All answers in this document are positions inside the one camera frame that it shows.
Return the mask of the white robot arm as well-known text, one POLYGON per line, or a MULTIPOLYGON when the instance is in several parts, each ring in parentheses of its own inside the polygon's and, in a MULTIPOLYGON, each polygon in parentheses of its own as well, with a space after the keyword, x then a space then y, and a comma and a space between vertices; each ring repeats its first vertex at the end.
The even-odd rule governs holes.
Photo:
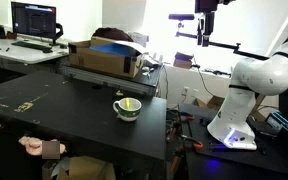
POLYGON ((255 94, 279 95, 288 89, 288 41, 267 60, 242 59, 233 68, 228 93, 207 130, 230 149, 256 150, 255 133, 246 119, 255 94))

